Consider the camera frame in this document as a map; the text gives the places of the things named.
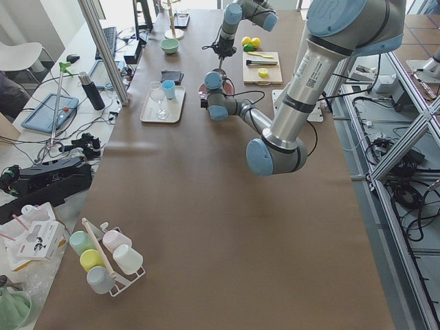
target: wine glass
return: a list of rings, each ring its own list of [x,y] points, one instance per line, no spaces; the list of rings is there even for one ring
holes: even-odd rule
[[[165,99],[165,91],[162,89],[160,81],[153,81],[150,83],[150,97],[153,102],[156,102],[159,105],[159,111],[156,113],[156,116],[162,120],[166,119],[168,117],[168,112],[162,108],[162,101]]]

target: thermos bottle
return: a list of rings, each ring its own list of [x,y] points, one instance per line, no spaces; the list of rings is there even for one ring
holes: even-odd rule
[[[105,108],[104,101],[102,100],[95,83],[91,81],[89,74],[87,74],[87,72],[80,72],[78,77],[93,108],[95,110],[103,110]]]

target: white chair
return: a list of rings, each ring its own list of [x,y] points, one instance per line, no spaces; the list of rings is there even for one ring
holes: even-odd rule
[[[29,68],[39,59],[41,50],[55,63],[47,50],[40,43],[24,43],[17,46],[8,46],[0,41],[0,71],[27,71],[36,83],[40,82]]]

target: tablet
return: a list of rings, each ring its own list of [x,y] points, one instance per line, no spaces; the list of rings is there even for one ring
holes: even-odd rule
[[[49,94],[42,103],[31,112],[31,114],[21,123],[26,129],[33,129],[44,133],[52,132],[52,124],[54,122],[54,109],[56,102],[56,94]],[[76,110],[78,99],[71,96],[62,95],[58,107],[58,121],[56,128],[58,129],[70,115]]]

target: light blue robot joint cap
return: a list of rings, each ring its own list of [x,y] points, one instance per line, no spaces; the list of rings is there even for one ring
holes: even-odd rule
[[[276,22],[278,22],[278,16],[276,16],[273,12],[269,13],[264,20],[263,29],[271,32],[274,29]]]
[[[246,148],[247,165],[257,175],[268,177],[274,172],[269,149],[261,139],[253,139]]]
[[[307,28],[314,36],[333,36],[352,24],[367,0],[314,0],[307,12]]]
[[[211,119],[215,122],[225,120],[228,117],[228,110],[221,105],[211,105],[209,108]]]
[[[352,56],[370,56],[391,52],[400,47],[403,37],[404,35],[400,34],[399,36],[395,36],[380,43],[374,43],[362,48],[357,48],[353,52]]]
[[[205,86],[207,89],[217,89],[223,84],[223,80],[218,72],[211,71],[205,76]]]
[[[227,24],[236,25],[243,18],[241,6],[237,3],[230,3],[226,6],[224,20]]]

